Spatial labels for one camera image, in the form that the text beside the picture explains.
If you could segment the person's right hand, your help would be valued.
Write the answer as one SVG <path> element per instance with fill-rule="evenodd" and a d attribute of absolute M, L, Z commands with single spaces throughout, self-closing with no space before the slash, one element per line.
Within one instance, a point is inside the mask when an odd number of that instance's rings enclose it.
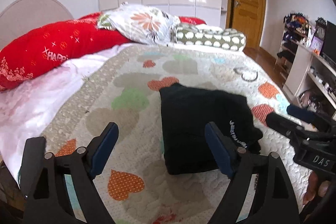
<path fill-rule="evenodd" d="M 312 171 L 309 176 L 306 193 L 303 196 L 303 205 L 312 201 L 315 196 L 324 197 L 330 184 L 330 181 L 320 182 L 318 175 Z"/>

